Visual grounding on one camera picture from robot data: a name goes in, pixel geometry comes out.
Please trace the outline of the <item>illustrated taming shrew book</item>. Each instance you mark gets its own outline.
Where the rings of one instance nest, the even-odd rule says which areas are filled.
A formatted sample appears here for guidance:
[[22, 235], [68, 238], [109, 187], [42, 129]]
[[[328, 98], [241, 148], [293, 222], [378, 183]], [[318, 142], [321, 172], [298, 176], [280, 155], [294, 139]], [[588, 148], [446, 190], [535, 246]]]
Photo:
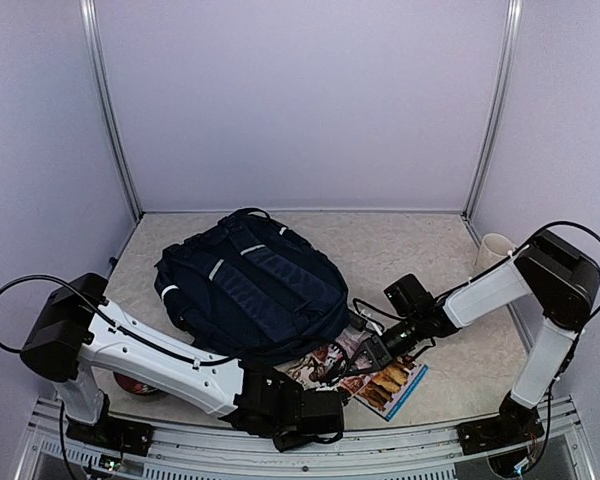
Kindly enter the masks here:
[[305, 390], [331, 387], [347, 397], [357, 394], [370, 380], [369, 375], [341, 378], [345, 367], [342, 353], [332, 346], [323, 346], [290, 364], [285, 373]]

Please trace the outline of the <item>navy blue student backpack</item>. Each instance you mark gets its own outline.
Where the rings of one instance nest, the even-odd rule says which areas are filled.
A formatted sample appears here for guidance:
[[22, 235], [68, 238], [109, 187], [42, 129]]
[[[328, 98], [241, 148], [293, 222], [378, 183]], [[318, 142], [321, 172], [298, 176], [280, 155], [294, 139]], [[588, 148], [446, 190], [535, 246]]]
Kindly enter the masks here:
[[155, 268], [170, 321], [200, 350], [275, 366], [349, 324], [349, 290], [336, 265], [258, 208], [165, 248]]

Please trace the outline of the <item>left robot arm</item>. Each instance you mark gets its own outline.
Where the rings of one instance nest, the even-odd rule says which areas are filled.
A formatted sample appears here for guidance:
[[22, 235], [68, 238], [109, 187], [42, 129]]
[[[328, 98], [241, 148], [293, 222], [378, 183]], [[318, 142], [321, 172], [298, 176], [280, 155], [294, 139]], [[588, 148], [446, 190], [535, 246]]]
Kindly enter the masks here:
[[238, 431], [269, 439], [280, 452], [342, 439], [340, 392], [306, 390], [266, 363], [297, 345], [323, 345], [326, 338], [299, 337], [224, 356], [187, 345], [137, 320], [106, 297], [108, 281], [96, 273], [71, 282], [47, 274], [26, 275], [1, 286], [0, 297], [33, 281], [54, 283], [57, 288], [24, 344], [9, 351], [54, 385], [69, 421], [70, 438], [127, 452], [127, 441], [152, 431], [147, 424], [134, 427], [108, 413], [109, 399], [93, 374], [100, 368], [184, 400]]

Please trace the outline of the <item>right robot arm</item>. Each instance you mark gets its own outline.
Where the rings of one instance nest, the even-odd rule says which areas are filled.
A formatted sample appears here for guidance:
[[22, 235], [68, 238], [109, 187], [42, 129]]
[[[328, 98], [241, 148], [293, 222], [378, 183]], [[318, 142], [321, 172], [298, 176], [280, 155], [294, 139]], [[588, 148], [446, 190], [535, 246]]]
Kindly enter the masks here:
[[600, 313], [598, 262], [554, 233], [556, 227], [600, 238], [577, 222], [550, 222], [495, 264], [438, 295], [408, 274], [385, 291], [397, 314], [395, 324], [366, 339], [353, 357], [365, 358], [367, 371], [378, 373], [423, 341], [460, 333], [502, 308], [519, 319], [519, 303], [535, 303], [542, 320], [529, 341], [525, 364], [491, 423], [498, 442], [515, 442], [569, 367], [587, 324]]

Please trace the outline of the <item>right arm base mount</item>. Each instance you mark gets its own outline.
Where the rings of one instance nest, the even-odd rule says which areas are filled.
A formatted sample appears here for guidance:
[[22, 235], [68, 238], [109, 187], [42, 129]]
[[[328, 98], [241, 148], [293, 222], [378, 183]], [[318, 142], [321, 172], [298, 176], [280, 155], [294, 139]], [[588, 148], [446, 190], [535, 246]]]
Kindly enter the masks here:
[[496, 415], [460, 423], [456, 431], [464, 455], [516, 445], [545, 434], [537, 407], [523, 406], [511, 398], [511, 393], [504, 397]]

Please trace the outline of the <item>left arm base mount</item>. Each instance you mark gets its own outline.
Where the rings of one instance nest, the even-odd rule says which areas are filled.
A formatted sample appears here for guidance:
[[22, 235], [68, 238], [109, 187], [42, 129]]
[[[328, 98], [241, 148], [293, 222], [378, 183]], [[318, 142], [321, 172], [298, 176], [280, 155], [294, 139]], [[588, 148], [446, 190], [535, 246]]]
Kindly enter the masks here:
[[110, 400], [104, 395], [98, 420], [93, 425], [67, 417], [67, 436], [87, 445], [115, 450], [122, 454], [146, 457], [151, 446], [155, 428], [144, 422], [111, 416]]

